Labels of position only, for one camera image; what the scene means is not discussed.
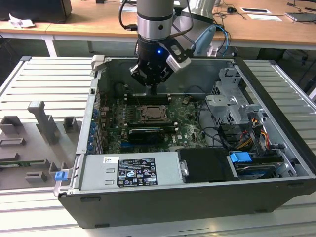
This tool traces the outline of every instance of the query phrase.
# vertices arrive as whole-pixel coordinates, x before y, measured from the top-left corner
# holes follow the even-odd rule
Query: motherboard
[[[197,103],[187,96],[133,96],[107,99],[103,104],[106,154],[207,147],[197,122]]]

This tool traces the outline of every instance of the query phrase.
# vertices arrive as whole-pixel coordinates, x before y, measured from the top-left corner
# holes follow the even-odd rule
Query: blue plastic tab
[[[56,181],[67,181],[68,180],[68,171],[58,171],[55,174]]]
[[[230,155],[232,162],[251,162],[252,159],[248,152],[234,152]]]

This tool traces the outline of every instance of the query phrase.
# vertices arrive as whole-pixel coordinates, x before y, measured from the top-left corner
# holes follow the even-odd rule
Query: circuit board
[[[168,105],[143,106],[141,104],[127,105],[124,99],[110,99],[107,101],[105,119],[102,119],[105,153],[169,152],[176,151],[178,148],[207,147],[204,134],[201,133],[195,120],[197,109],[194,103],[183,101],[183,96],[172,96]],[[159,123],[165,122],[166,126],[156,127],[151,118],[155,118],[154,120]],[[130,144],[128,131],[138,128],[135,123],[146,121],[148,121],[144,125],[146,128],[159,128],[171,132],[166,132],[164,141],[159,144]]]

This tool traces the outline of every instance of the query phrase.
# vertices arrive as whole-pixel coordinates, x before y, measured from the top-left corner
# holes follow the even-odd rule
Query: power supply label
[[[157,184],[154,158],[118,160],[118,186],[120,188]]]

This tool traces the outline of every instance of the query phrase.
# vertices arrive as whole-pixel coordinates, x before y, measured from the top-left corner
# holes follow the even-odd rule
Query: robotic arm
[[[171,34],[175,19],[173,0],[137,0],[138,26],[125,26],[121,21],[121,11],[127,1],[123,1],[120,9],[120,23],[127,30],[138,31],[138,62],[130,68],[131,76],[155,95],[159,83],[191,63],[190,57],[194,51],[184,49],[176,37],[188,33],[193,28],[194,20],[202,21],[207,26],[212,24],[214,0],[192,0],[181,14],[183,19],[180,19],[180,23],[181,20],[186,22],[184,25],[187,28],[174,34]]]

